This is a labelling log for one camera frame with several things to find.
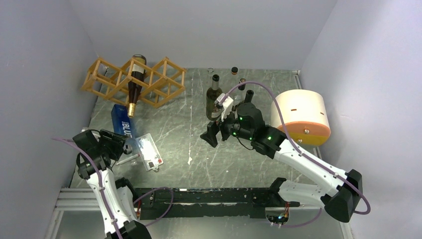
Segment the blue labelled clear bottle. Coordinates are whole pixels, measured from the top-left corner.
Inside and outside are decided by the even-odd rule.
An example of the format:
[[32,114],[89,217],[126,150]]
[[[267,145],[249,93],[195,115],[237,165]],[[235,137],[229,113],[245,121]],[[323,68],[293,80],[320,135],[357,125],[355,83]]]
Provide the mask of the blue labelled clear bottle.
[[139,152],[136,142],[138,133],[133,120],[128,117],[126,106],[114,104],[111,110],[111,119],[114,132],[126,137],[124,145],[125,154],[137,154]]

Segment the dark bottle silver cap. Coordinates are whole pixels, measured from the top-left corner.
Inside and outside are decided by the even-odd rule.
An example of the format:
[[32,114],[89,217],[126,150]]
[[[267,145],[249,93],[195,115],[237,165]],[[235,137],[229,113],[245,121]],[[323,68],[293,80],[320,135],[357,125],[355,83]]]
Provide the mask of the dark bottle silver cap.
[[215,104],[217,98],[222,94],[222,89],[219,87],[219,75],[212,76],[211,87],[206,92],[206,116],[209,120],[215,120],[220,115],[220,108]]

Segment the clear whisky bottle black label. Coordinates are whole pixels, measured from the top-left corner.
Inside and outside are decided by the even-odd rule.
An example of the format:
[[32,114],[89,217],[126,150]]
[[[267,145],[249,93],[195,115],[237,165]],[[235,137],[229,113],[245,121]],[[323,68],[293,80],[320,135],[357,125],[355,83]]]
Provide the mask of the clear whisky bottle black label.
[[[241,78],[241,79],[239,80],[239,83],[240,83],[240,84],[241,84],[241,83],[244,83],[244,82],[246,82],[246,79],[245,79],[245,78]],[[239,91],[244,91],[244,90],[245,90],[245,84],[240,85],[240,86],[238,86],[237,88],[238,88],[238,90],[239,90]]]

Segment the dark green wine bottle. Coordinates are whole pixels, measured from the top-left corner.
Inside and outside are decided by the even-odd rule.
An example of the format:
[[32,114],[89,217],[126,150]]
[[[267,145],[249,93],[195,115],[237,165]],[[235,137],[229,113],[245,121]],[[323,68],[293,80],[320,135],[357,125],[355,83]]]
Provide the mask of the dark green wine bottle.
[[243,102],[244,103],[252,102],[253,96],[254,96],[254,91],[253,90],[247,90]]

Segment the clear round glass bottle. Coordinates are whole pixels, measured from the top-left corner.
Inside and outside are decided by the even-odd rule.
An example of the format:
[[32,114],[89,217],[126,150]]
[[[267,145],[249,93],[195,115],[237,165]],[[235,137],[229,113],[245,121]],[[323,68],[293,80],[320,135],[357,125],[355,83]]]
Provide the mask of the clear round glass bottle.
[[237,67],[232,67],[230,70],[230,78],[229,78],[229,82],[232,86],[237,85],[238,84],[238,68]]

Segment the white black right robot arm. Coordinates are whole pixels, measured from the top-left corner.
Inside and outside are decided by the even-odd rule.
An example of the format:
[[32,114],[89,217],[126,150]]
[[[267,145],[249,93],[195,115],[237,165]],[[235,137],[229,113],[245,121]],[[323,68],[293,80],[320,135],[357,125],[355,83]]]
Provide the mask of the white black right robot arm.
[[346,172],[334,167],[295,142],[290,143],[285,133],[265,123],[261,111],[254,104],[241,104],[237,113],[209,122],[200,138],[216,147],[218,132],[223,141],[231,136],[248,140],[252,150],[295,168],[314,182],[314,185],[309,185],[284,178],[275,180],[275,189],[268,194],[272,205],[298,202],[321,207],[343,223],[350,222],[352,215],[357,213],[363,192],[362,174],[355,169]]

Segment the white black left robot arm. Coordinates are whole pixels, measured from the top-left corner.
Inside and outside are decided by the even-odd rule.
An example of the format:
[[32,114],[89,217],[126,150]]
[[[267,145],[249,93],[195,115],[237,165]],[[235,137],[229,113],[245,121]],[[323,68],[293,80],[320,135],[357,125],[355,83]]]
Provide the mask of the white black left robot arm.
[[107,239],[149,239],[150,232],[135,214],[138,193],[128,179],[116,179],[112,171],[112,161],[131,153],[126,140],[127,136],[104,129],[86,129],[74,136],[78,175],[96,197]]

